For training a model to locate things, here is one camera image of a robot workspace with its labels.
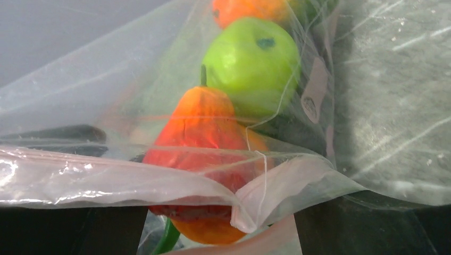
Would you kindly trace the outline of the orange toy fruit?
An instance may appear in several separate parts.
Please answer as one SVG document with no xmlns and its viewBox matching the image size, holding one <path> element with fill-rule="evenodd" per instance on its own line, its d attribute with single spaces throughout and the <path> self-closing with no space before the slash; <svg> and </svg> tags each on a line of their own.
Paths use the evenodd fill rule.
<svg viewBox="0 0 451 255">
<path fill-rule="evenodd" d="M 279 25 L 287 25 L 293 16 L 298 16 L 304 1 L 279 0 L 214 0 L 213 17 L 222 29 L 243 17 L 270 20 Z"/>
</svg>

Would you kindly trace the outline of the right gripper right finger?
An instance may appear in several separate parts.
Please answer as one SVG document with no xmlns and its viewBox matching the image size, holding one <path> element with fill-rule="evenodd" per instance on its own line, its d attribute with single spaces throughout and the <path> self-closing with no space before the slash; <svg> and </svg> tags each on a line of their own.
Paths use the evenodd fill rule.
<svg viewBox="0 0 451 255">
<path fill-rule="evenodd" d="M 450 254 L 450 206 L 356 192 L 294 214 L 303 254 Z"/>
</svg>

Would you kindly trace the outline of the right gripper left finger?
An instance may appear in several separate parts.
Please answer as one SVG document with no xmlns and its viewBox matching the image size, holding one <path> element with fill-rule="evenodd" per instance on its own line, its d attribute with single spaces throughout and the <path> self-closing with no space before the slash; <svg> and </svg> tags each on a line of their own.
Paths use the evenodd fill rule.
<svg viewBox="0 0 451 255">
<path fill-rule="evenodd" d="M 146 207 L 1 209 L 1 254 L 136 254 Z"/>
</svg>

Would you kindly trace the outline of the green toy apple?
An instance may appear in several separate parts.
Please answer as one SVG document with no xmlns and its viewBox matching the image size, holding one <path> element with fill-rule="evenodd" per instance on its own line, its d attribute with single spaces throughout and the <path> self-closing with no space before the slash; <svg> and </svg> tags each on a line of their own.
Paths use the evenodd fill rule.
<svg viewBox="0 0 451 255">
<path fill-rule="evenodd" d="M 298 86 L 300 53 L 276 23 L 245 17 L 227 26 L 201 63 L 201 84 L 225 92 L 236 115 L 260 121 L 283 111 Z"/>
</svg>

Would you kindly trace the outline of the white green toy leek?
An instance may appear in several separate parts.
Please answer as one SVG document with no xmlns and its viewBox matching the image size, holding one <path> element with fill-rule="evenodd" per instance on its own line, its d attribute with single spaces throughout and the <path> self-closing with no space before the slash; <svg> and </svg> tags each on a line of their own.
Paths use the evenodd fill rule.
<svg viewBox="0 0 451 255">
<path fill-rule="evenodd" d="M 163 254 L 172 251 L 174 246 L 178 242 L 179 237 L 179 230 L 174 226 L 171 219 L 167 218 L 165 222 L 164 233 L 151 254 Z"/>
</svg>

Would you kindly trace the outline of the clear zip top bag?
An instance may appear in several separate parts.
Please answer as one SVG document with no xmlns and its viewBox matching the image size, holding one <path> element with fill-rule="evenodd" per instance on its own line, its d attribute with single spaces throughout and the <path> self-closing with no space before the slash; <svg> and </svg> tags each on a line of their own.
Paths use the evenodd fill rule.
<svg viewBox="0 0 451 255">
<path fill-rule="evenodd" d="M 106 133 L 108 151 L 1 145 L 1 209 L 146 207 L 136 254 L 152 253 L 167 218 L 230 220 L 247 235 L 208 245 L 180 234 L 163 254 L 303 254 L 294 214 L 335 198 L 450 206 L 450 1 L 304 1 L 278 24 L 301 75 L 269 118 L 239 117 L 231 101 L 268 148 L 242 153 L 274 161 L 238 191 L 143 163 L 225 29 L 212 2 L 165 1 L 2 86 L 1 136 L 86 124 Z"/>
</svg>

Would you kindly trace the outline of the yellow green toy mango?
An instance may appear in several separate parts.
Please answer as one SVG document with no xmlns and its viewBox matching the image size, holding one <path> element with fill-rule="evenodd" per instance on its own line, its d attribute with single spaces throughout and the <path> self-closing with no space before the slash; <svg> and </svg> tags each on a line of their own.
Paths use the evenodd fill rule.
<svg viewBox="0 0 451 255">
<path fill-rule="evenodd" d="M 230 220 L 205 218 L 190 222 L 171 219 L 175 228 L 191 241 L 208 245 L 227 245 L 241 240 L 247 233 L 230 225 Z"/>
</svg>

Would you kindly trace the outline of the red toy pepper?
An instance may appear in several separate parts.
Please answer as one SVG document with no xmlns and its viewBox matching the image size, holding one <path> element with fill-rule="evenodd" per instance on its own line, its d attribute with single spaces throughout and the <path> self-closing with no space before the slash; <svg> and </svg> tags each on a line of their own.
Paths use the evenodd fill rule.
<svg viewBox="0 0 451 255">
<path fill-rule="evenodd" d="M 200 173 L 232 192 L 274 166 L 273 159 L 250 162 L 242 151 L 267 151 L 263 139 L 236 120 L 229 97 L 207 87 L 201 66 L 201 84 L 182 96 L 144 156 L 143 163 Z"/>
</svg>

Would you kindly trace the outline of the purple toy eggplant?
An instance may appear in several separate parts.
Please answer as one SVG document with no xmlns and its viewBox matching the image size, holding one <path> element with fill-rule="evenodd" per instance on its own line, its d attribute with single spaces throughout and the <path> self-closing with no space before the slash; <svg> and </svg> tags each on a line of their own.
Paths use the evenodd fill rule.
<svg viewBox="0 0 451 255">
<path fill-rule="evenodd" d="M 66 154 L 101 157 L 107 151 L 106 133 L 80 124 L 1 136 L 2 146 L 25 147 Z"/>
</svg>

